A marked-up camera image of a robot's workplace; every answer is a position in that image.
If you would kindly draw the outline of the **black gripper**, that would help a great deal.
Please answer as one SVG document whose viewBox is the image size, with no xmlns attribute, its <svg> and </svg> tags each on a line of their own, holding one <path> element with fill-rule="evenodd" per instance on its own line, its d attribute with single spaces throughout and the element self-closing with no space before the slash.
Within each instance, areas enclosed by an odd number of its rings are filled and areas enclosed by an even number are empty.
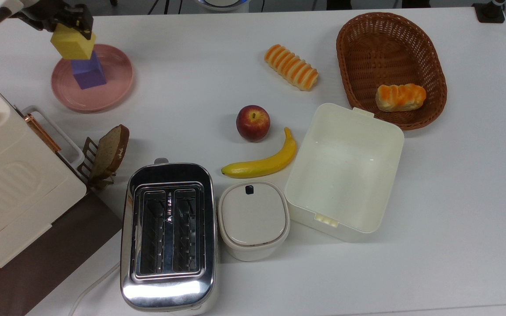
<svg viewBox="0 0 506 316">
<path fill-rule="evenodd" d="M 15 14 L 36 30 L 54 32 L 58 23 L 76 30 L 87 40 L 92 38 L 93 16 L 84 4 L 32 4 Z"/>
</svg>

